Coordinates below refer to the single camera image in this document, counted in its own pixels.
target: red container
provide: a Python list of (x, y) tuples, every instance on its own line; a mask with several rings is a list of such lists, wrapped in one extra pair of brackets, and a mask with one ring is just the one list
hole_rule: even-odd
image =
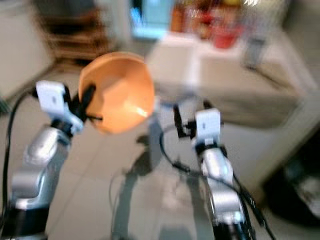
[(213, 28), (213, 45), (219, 49), (231, 48), (241, 33), (240, 27), (226, 29), (222, 26)]

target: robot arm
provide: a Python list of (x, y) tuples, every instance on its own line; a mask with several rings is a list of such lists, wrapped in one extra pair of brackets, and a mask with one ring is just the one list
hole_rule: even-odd
[(52, 119), (44, 126), (23, 155), (23, 164), (12, 177), (10, 209), (1, 239), (46, 240), (50, 204), (59, 181), (72, 137), (80, 133), (87, 119), (95, 86), (89, 86), (80, 102), (70, 101), (68, 89), (61, 83), (40, 81), (36, 90), (41, 109)]
[(243, 203), (230, 187), (215, 181), (219, 179), (233, 186), (233, 168), (220, 145), (221, 113), (204, 102), (205, 110), (198, 111), (195, 121), (183, 123), (177, 106), (173, 108), (178, 137), (193, 138), (200, 171), (205, 177), (208, 209), (215, 239), (249, 240)]

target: orange bowl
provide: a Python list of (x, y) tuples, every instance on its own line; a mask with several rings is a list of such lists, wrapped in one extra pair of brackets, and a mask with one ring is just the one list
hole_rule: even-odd
[(141, 56), (127, 52), (102, 55), (87, 65), (80, 74), (79, 98), (91, 84), (96, 91), (87, 114), (102, 117), (93, 125), (113, 134), (135, 127), (154, 109), (155, 89)]

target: black cable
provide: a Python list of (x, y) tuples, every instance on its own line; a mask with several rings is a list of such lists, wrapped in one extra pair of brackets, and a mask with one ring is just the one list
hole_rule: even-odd
[(164, 148), (164, 135), (171, 131), (171, 130), (174, 130), (176, 129), (176, 126), (175, 125), (170, 125), (168, 127), (166, 127), (160, 134), (159, 136), (159, 145), (160, 145), (160, 149), (161, 149), (161, 152), (162, 154), (164, 155), (165, 159), (174, 167), (176, 168), (178, 171), (180, 172), (183, 172), (185, 174), (187, 174), (188, 176), (192, 176), (192, 177), (201, 177), (201, 178), (209, 178), (213, 181), (216, 181), (216, 182), (219, 182), (225, 186), (227, 186), (228, 188), (232, 189), (233, 191), (235, 191), (239, 197), (240, 197), (240, 200), (243, 202), (242, 205), (243, 205), (243, 210), (244, 210), (244, 214), (245, 214), (245, 218), (246, 218), (246, 223), (248, 225), (248, 230), (250, 231), (250, 236), (252, 237), (252, 239), (256, 239), (255, 237), (255, 232), (252, 228), (252, 225), (251, 225), (251, 221), (250, 221), (250, 217), (249, 217), (249, 213), (248, 213), (248, 209), (247, 209), (247, 206), (245, 204), (245, 201), (248, 203), (248, 205), (251, 207), (252, 209), (252, 212), (254, 213), (257, 221), (259, 222), (260, 226), (264, 227), (267, 231), (267, 233), (269, 234), (270, 238), (272, 240), (275, 240), (275, 236), (274, 234), (272, 233), (271, 229), (269, 228), (269, 225), (267, 224), (267, 220), (265, 219), (263, 213), (257, 208), (256, 206), (256, 203), (253, 199), (253, 197), (250, 195), (250, 193), (245, 189), (245, 187), (243, 187), (243, 185), (240, 183), (240, 181), (238, 180), (238, 178), (236, 176), (234, 176), (234, 179), (236, 181), (236, 183), (238, 184), (240, 190), (236, 189), (234, 186), (232, 186), (231, 184), (225, 182), (224, 180), (222, 179), (219, 179), (219, 178), (215, 178), (215, 177), (212, 177), (212, 176), (206, 176), (206, 175), (203, 175), (202, 172), (200, 171), (194, 171), (194, 170), (191, 170), (189, 166), (181, 163), (180, 161), (173, 161), (169, 156), (168, 154), (166, 153), (166, 150)]
[(9, 117), (8, 127), (6, 130), (5, 155), (4, 155), (3, 170), (2, 170), (2, 214), (1, 214), (0, 229), (3, 227), (5, 218), (7, 216), (7, 211), (8, 211), (8, 167), (9, 167), (9, 158), (10, 158), (12, 127), (13, 127), (14, 119), (15, 119), (16, 112), (18, 110), (19, 105), (27, 96), (34, 94), (34, 92), (35, 92), (34, 88), (23, 92), (15, 102)]
[(244, 187), (244, 185), (239, 181), (238, 177), (235, 174), (233, 174), (233, 178), (234, 178), (235, 182), (238, 184), (240, 191), (242, 192), (242, 195), (247, 199), (247, 202), (248, 201), (251, 202), (251, 204), (249, 204), (249, 206), (251, 207), (252, 212), (255, 215), (255, 218), (257, 219), (259, 225), (261, 227), (265, 228), (265, 230), (267, 231), (267, 233), (269, 234), (269, 236), (272, 240), (275, 240), (276, 237), (273, 234), (273, 232), (271, 231), (264, 214), (257, 207), (256, 201), (254, 200), (254, 198), (251, 196), (249, 191)]

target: wooden shelf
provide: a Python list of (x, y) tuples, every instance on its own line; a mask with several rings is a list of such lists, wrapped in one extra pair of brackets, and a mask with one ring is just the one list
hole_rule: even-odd
[(103, 27), (97, 27), (91, 30), (77, 32), (75, 34), (53, 34), (47, 33), (46, 37), (54, 42), (80, 43), (87, 44), (97, 40), (106, 38), (106, 33)]
[(62, 58), (57, 68), (63, 72), (79, 73), (90, 62), (90, 59), (79, 61), (79, 59)]
[(101, 11), (95, 8), (73, 17), (36, 14), (34, 20), (51, 55), (56, 60), (64, 60), (62, 66), (78, 65), (81, 61), (90, 62), (117, 46), (115, 39), (107, 36), (106, 28), (109, 32), (112, 24), (102, 21)]

